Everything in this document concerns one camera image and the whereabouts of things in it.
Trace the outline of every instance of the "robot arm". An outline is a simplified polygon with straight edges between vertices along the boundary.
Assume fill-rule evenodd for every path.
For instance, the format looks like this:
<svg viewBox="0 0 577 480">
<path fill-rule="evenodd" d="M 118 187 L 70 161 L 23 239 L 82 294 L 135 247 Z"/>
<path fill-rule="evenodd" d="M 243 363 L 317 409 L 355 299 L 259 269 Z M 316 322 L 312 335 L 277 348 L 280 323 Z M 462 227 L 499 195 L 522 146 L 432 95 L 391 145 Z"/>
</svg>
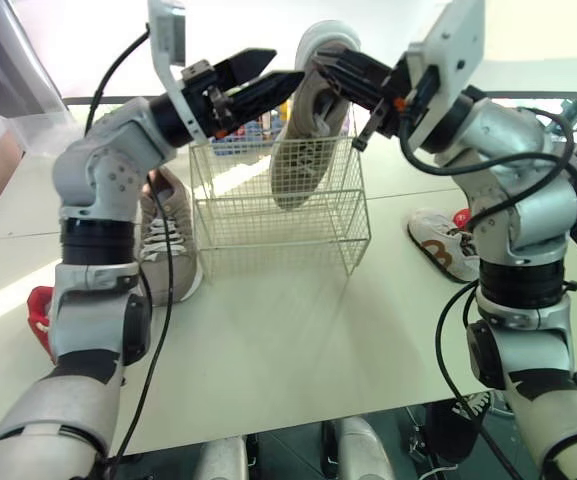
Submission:
<svg viewBox="0 0 577 480">
<path fill-rule="evenodd" d="M 204 137 L 227 135 L 296 89 L 301 72 L 253 81 L 274 55 L 245 50 L 215 66 L 202 61 L 183 71 L 181 95 Z M 56 368 L 1 422 L 0 479 L 102 477 L 124 367 L 149 346 L 150 306 L 137 293 L 133 259 L 138 194 L 147 172 L 196 136 L 186 123 L 168 95 L 137 98 L 103 117 L 56 160 L 62 263 L 49 334 Z"/>
<path fill-rule="evenodd" d="M 474 69 L 482 56 L 482 49 L 451 42 L 460 32 L 483 41 L 481 2 L 450 5 L 426 43 L 414 44 L 394 69 L 346 50 L 320 51 L 318 70 L 341 96 L 371 112 L 356 148 L 363 150 L 375 131 L 399 136 L 415 167 L 453 176 L 473 215 L 481 214 L 473 236 L 481 258 L 476 300 L 483 318 L 467 331 L 473 372 L 487 387 L 504 390 L 543 476 L 577 479 L 577 386 L 563 267 L 577 218 L 576 193 L 561 173 L 493 213 L 491 207 L 542 182 L 556 157 L 533 112 L 501 107 L 472 87 L 460 91 L 467 77 L 455 91 L 455 78 L 464 78 L 460 67 Z M 411 160 L 416 146 L 437 154 L 438 167 Z M 567 159 L 572 148 L 569 142 Z M 522 159 L 487 163 L 515 154 Z"/>
</svg>

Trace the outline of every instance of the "table surface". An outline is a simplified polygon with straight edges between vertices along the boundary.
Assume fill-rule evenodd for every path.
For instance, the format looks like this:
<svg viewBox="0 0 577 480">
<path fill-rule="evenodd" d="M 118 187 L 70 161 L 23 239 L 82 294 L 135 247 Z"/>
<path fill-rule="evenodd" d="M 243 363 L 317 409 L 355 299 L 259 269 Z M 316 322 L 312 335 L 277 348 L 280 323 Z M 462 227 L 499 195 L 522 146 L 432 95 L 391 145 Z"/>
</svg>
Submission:
<svg viewBox="0 0 577 480">
<path fill-rule="evenodd" d="M 176 305 L 129 452 L 448 397 L 433 337 L 441 308 L 459 285 L 441 276 L 405 234 L 407 216 L 423 206 L 456 211 L 464 199 L 452 190 L 369 200 L 373 240 L 349 279 L 335 270 L 222 278 Z M 52 367 L 27 327 L 24 302 L 33 286 L 52 284 L 58 259 L 55 233 L 0 239 L 0 419 Z M 577 280 L 574 243 L 566 266 L 567 278 Z M 577 367 L 577 293 L 572 297 Z M 162 320 L 158 310 L 154 340 Z M 457 310 L 444 349 L 463 392 L 481 390 Z M 127 369 L 114 449 L 153 350 Z"/>
<path fill-rule="evenodd" d="M 419 152 L 431 161 L 430 155 Z M 59 196 L 53 187 L 54 156 L 24 157 L 0 197 L 0 238 L 59 232 Z M 167 166 L 190 185 L 188 148 L 180 149 Z M 422 192 L 457 190 L 447 177 L 426 175 L 412 168 L 394 140 L 374 135 L 362 155 L 366 197 L 369 199 Z"/>
</svg>

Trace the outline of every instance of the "white wire basket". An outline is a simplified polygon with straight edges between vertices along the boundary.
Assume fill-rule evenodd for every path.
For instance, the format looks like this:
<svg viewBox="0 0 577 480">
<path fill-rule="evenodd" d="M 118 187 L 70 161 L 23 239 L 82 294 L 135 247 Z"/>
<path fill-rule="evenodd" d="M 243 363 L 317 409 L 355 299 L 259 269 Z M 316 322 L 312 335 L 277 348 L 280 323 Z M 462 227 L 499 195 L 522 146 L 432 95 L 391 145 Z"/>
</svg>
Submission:
<svg viewBox="0 0 577 480">
<path fill-rule="evenodd" d="M 337 137 L 192 147 L 194 234 L 208 277 L 321 266 L 350 275 L 371 238 L 351 143 Z"/>
</svg>

